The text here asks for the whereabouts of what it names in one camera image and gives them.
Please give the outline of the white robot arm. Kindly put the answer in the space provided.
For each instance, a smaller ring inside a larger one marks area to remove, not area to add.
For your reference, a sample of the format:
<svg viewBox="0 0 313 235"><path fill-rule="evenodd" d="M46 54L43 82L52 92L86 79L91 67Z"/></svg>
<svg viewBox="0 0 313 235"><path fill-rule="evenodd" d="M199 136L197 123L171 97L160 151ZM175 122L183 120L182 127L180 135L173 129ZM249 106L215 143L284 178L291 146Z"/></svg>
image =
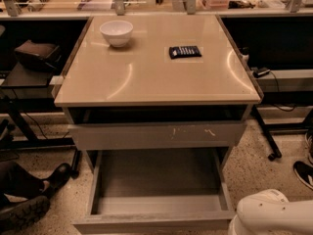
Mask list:
<svg viewBox="0 0 313 235"><path fill-rule="evenodd" d="M228 235L270 235L271 231L313 235L313 201L290 202L276 189L239 200Z"/></svg>

